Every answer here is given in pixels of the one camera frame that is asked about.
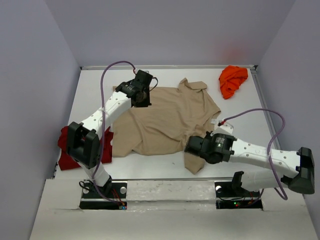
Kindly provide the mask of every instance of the tan fabric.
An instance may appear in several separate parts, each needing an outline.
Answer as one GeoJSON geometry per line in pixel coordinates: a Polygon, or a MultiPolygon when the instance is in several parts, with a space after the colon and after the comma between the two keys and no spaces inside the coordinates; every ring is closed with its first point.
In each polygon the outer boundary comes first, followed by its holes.
{"type": "Polygon", "coordinates": [[[184,78],[178,88],[153,89],[151,106],[131,108],[113,123],[112,155],[125,157],[131,151],[147,156],[173,154],[184,149],[190,136],[204,136],[213,130],[210,122],[220,109],[206,88],[202,81],[184,78]]]}

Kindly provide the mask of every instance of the orange cloth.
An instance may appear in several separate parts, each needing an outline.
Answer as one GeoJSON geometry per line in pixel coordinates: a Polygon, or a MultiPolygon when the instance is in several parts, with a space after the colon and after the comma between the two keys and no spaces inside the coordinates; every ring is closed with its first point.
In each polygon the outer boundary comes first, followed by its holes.
{"type": "Polygon", "coordinates": [[[238,66],[227,66],[219,77],[220,91],[224,99],[231,98],[248,78],[248,70],[238,66]]]}

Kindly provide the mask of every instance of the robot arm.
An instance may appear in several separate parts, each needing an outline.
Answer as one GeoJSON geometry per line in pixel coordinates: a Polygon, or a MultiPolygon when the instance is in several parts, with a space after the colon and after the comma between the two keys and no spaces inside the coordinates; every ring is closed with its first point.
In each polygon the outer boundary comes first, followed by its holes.
{"type": "Polygon", "coordinates": [[[96,185],[102,194],[109,192],[112,178],[105,171],[100,158],[100,139],[103,135],[103,112],[105,128],[131,107],[143,108],[150,103],[150,83],[153,76],[139,70],[133,80],[121,83],[100,108],[81,123],[72,122],[68,126],[66,152],[86,172],[90,180],[94,175],[96,185]]]}
{"type": "MultiPolygon", "coordinates": [[[[232,179],[232,188],[236,192],[278,187],[270,170],[267,149],[235,138],[230,135],[230,129],[232,127],[221,125],[214,132],[207,132],[204,138],[191,136],[184,151],[205,159],[209,164],[244,163],[269,169],[236,172],[232,179]]],[[[270,153],[282,185],[301,194],[315,192],[314,160],[309,148],[301,147],[299,151],[272,149],[270,153]]]]}

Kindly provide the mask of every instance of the white table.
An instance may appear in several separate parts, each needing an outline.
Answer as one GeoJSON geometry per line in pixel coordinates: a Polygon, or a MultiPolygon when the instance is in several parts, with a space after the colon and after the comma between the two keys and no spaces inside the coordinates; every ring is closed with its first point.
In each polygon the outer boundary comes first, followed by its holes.
{"type": "MultiPolygon", "coordinates": [[[[190,82],[203,81],[208,93],[221,109],[219,118],[252,108],[261,108],[252,75],[233,98],[224,100],[218,87],[222,69],[148,69],[157,76],[159,86],[177,87],[186,77],[190,82]]],[[[99,82],[101,70],[81,72],[69,122],[87,118],[100,107],[99,82]]],[[[105,95],[112,86],[132,78],[131,70],[111,70],[105,77],[105,95]]],[[[234,135],[266,146],[271,138],[263,112],[255,112],[232,120],[234,135]]],[[[104,166],[114,179],[184,179],[232,177],[240,170],[256,167],[236,164],[206,164],[196,175],[184,168],[181,152],[163,156],[130,154],[113,158],[104,166]]],[[[86,178],[82,169],[57,170],[55,179],[45,183],[31,240],[247,240],[290,239],[316,240],[317,236],[301,194],[287,190],[283,201],[273,189],[262,197],[260,209],[217,210],[81,210],[78,209],[81,188],[79,180],[86,178]]]]}
{"type": "MultiPolygon", "coordinates": [[[[219,89],[222,69],[144,69],[159,79],[158,86],[178,87],[183,78],[189,82],[203,81],[207,92],[221,109],[219,119],[226,118],[248,109],[261,108],[253,77],[248,71],[248,79],[236,91],[235,96],[225,100],[219,89]]],[[[102,70],[83,70],[79,78],[74,102],[69,118],[81,122],[101,106],[100,78],[102,70]]],[[[110,70],[104,78],[104,95],[112,94],[112,86],[133,78],[132,70],[110,70]]],[[[257,145],[267,146],[271,135],[262,111],[248,113],[231,121],[233,134],[240,139],[257,145]]],[[[184,168],[183,154],[142,156],[132,153],[126,157],[114,157],[111,164],[104,165],[113,179],[176,179],[176,178],[221,178],[232,177],[240,170],[254,171],[254,166],[242,163],[206,164],[196,175],[184,168]]],[[[57,179],[86,178],[82,169],[61,171],[57,169],[57,179]]]]}

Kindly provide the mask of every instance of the purple cable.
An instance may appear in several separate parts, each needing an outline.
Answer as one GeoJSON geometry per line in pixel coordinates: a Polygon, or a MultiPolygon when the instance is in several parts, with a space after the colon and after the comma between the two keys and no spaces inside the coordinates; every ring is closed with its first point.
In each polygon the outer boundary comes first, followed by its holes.
{"type": "Polygon", "coordinates": [[[133,67],[133,70],[136,69],[136,67],[135,67],[131,62],[129,62],[129,61],[116,61],[116,62],[114,62],[114,63],[111,63],[109,66],[107,66],[107,67],[105,68],[105,70],[103,71],[102,75],[101,75],[100,90],[101,90],[101,101],[102,101],[102,104],[101,104],[101,105],[102,105],[102,109],[103,109],[103,111],[102,111],[101,148],[100,148],[100,157],[99,157],[98,164],[96,165],[96,168],[95,168],[95,170],[94,170],[94,172],[93,172],[93,174],[92,174],[92,182],[93,182],[93,185],[94,185],[95,190],[97,191],[97,193],[98,193],[98,194],[100,195],[100,197],[102,197],[103,199],[106,199],[106,200],[108,200],[108,201],[110,201],[110,202],[113,202],[113,203],[118,203],[118,202],[117,202],[117,201],[114,201],[114,200],[112,200],[112,199],[110,199],[110,198],[108,198],[108,197],[106,197],[106,196],[104,196],[104,195],[100,192],[100,190],[99,190],[99,188],[98,188],[98,186],[97,186],[97,184],[96,184],[95,175],[96,175],[96,173],[97,173],[97,171],[98,171],[98,168],[99,168],[99,166],[100,166],[100,164],[101,164],[101,162],[102,162],[102,157],[103,157],[103,154],[104,154],[104,145],[105,145],[106,113],[105,113],[105,111],[104,111],[104,109],[105,109],[105,94],[104,94],[104,85],[103,85],[103,83],[104,83],[104,77],[105,77],[106,72],[107,72],[112,66],[117,65],[117,64],[129,64],[129,65],[131,65],[131,66],[133,67]]]}
{"type": "MultiPolygon", "coordinates": [[[[250,113],[250,112],[254,112],[254,111],[265,111],[265,112],[271,112],[271,113],[274,113],[276,115],[278,115],[281,119],[282,119],[282,126],[281,128],[275,133],[275,135],[273,135],[273,137],[270,139],[269,143],[268,143],[268,147],[267,147],[267,154],[268,154],[268,160],[269,160],[269,163],[270,163],[270,167],[271,167],[271,170],[273,172],[273,175],[275,177],[275,180],[276,182],[278,183],[279,185],[279,188],[282,192],[283,195],[281,195],[281,193],[279,192],[278,189],[274,188],[274,190],[279,194],[279,196],[283,199],[283,200],[288,200],[288,196],[284,190],[284,187],[282,186],[281,184],[281,180],[279,179],[279,176],[277,174],[277,171],[276,171],[276,168],[275,168],[275,165],[272,161],[272,158],[271,158],[271,155],[270,155],[270,150],[271,150],[271,145],[272,143],[274,142],[274,140],[276,139],[276,137],[282,132],[282,130],[285,128],[285,125],[286,125],[286,121],[285,121],[285,118],[277,111],[273,111],[273,110],[269,110],[269,109],[265,109],[265,108],[253,108],[253,109],[250,109],[250,110],[247,110],[247,111],[244,111],[244,112],[241,112],[237,115],[234,115],[234,116],[230,116],[230,117],[227,117],[225,118],[223,121],[228,121],[230,119],[235,119],[237,117],[240,117],[244,114],[247,114],[247,113],[250,113]]],[[[250,205],[256,203],[262,196],[264,192],[264,189],[261,191],[261,194],[259,195],[259,197],[253,202],[251,203],[250,205]]]]}

